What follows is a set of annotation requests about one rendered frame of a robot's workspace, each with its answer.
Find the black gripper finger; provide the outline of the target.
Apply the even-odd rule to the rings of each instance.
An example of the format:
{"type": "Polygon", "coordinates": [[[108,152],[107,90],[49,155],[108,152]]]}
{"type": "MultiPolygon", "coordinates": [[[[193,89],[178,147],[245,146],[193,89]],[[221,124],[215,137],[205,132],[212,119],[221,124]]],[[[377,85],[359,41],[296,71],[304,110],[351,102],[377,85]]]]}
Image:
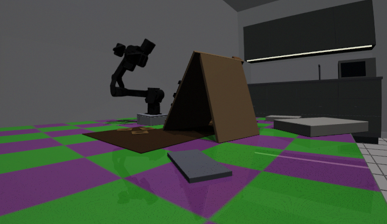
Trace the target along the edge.
{"type": "Polygon", "coordinates": [[[135,65],[139,65],[141,60],[142,60],[143,54],[140,53],[140,52],[131,53],[131,54],[127,54],[126,57],[130,58],[131,60],[133,60],[135,65]]]}
{"type": "Polygon", "coordinates": [[[123,49],[123,45],[122,44],[119,44],[117,47],[115,47],[114,49],[113,49],[113,51],[115,51],[116,53],[116,55],[117,56],[119,56],[120,57],[120,54],[121,54],[121,52],[122,52],[122,49],[123,49]]]}

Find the brown a-frame board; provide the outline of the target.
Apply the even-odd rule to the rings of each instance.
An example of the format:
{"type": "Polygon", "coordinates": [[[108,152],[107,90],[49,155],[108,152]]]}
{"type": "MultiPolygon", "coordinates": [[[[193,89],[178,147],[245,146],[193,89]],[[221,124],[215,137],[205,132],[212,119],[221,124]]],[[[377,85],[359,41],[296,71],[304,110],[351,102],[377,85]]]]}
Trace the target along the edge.
{"type": "Polygon", "coordinates": [[[217,143],[259,135],[242,61],[194,50],[162,131],[208,126],[217,143]]]}

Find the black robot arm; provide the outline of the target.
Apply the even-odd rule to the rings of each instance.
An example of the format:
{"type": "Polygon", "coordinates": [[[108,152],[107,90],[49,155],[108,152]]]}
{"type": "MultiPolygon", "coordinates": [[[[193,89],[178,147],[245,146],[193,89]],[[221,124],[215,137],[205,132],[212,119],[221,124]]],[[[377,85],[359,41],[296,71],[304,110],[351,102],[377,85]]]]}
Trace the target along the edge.
{"type": "MultiPolygon", "coordinates": [[[[141,46],[129,45],[126,49],[140,51],[145,55],[149,55],[156,45],[145,39],[141,46]]],[[[132,61],[127,59],[127,54],[124,53],[124,58],[120,62],[120,65],[116,69],[115,73],[111,76],[110,83],[110,93],[112,96],[138,96],[138,97],[146,97],[145,102],[148,103],[148,113],[147,115],[161,115],[160,113],[160,103],[164,98],[164,92],[160,88],[149,88],[148,90],[133,90],[124,88],[124,84],[122,82],[122,76],[126,72],[126,70],[133,71],[135,68],[135,64],[132,61]],[[116,87],[116,81],[119,84],[119,87],[116,87]]]]}

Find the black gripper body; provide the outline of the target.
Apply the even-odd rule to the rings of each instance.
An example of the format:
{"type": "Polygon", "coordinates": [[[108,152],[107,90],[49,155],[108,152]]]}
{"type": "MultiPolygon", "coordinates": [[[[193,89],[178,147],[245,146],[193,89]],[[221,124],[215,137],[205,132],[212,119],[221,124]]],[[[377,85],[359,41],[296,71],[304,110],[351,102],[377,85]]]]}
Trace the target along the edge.
{"type": "MultiPolygon", "coordinates": [[[[128,49],[126,49],[126,46],[123,45],[123,49],[122,49],[122,52],[121,52],[121,54],[120,54],[120,57],[123,56],[123,53],[125,53],[125,54],[131,54],[131,53],[138,53],[138,52],[140,52],[140,51],[136,51],[136,50],[133,50],[133,49],[131,49],[131,48],[130,48],[130,50],[128,50],[128,49]]],[[[141,53],[141,52],[140,52],[140,53],[141,53]]],[[[142,53],[142,54],[143,54],[143,53],[142,53]]],[[[134,61],[131,60],[130,58],[127,58],[127,59],[128,59],[129,61],[134,62],[134,61]]],[[[140,67],[145,67],[147,61],[148,61],[148,56],[145,55],[145,54],[143,54],[143,57],[142,57],[142,60],[141,60],[141,62],[140,62],[140,64],[139,64],[139,66],[140,66],[140,67]]]]}

